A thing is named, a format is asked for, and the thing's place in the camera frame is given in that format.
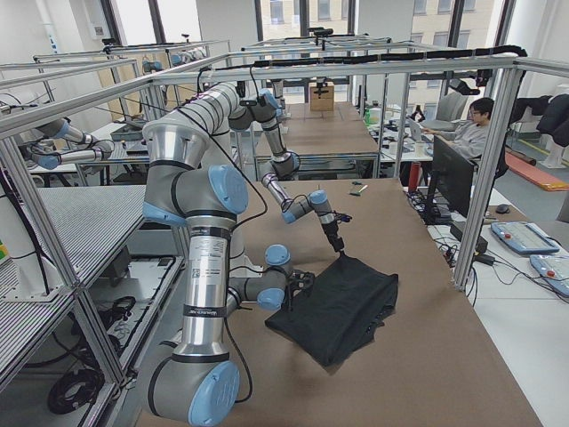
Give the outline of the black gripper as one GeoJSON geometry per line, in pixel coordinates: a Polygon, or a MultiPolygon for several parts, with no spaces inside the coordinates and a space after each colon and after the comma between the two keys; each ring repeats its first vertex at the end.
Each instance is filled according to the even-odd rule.
{"type": "Polygon", "coordinates": [[[325,236],[333,247],[333,250],[336,253],[342,253],[344,251],[344,242],[343,239],[339,236],[339,226],[338,222],[332,221],[322,225],[322,229],[325,233],[325,236]]]}
{"type": "Polygon", "coordinates": [[[293,311],[293,303],[296,295],[310,297],[316,275],[312,272],[294,270],[288,278],[286,286],[286,306],[293,311]]]}

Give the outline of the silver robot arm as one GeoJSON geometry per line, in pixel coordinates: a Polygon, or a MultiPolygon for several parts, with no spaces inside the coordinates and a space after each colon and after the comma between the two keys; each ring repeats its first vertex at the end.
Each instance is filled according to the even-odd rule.
{"type": "Polygon", "coordinates": [[[216,426],[236,403],[240,373],[223,342],[228,316],[241,302],[279,310],[293,284],[288,249],[266,250],[268,267],[232,278],[232,229],[248,205],[244,177],[232,165],[201,164],[209,135],[196,125],[162,118],[143,129],[150,169],[145,218],[189,233],[181,330],[161,342],[141,366],[137,388],[156,416],[191,426],[216,426]]]}
{"type": "Polygon", "coordinates": [[[292,223],[305,214],[316,213],[334,251],[344,253],[338,224],[348,222],[350,217],[334,211],[323,190],[295,199],[288,196],[280,184],[296,172],[300,160],[284,143],[277,119],[278,103],[271,93],[263,90],[255,98],[245,99],[237,87],[218,84],[176,111],[185,117],[194,135],[203,135],[208,141],[214,140],[214,131],[223,120],[227,120],[228,127],[234,131],[241,131],[253,122],[259,123],[271,150],[271,159],[261,173],[261,182],[279,204],[283,219],[292,223]]]}

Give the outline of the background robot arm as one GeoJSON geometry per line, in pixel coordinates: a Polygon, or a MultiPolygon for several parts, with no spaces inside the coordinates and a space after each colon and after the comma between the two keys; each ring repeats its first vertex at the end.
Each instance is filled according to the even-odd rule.
{"type": "Polygon", "coordinates": [[[39,140],[26,146],[27,160],[47,170],[59,165],[82,164],[107,160],[115,149],[112,140],[100,140],[59,118],[38,126],[39,140]]]}

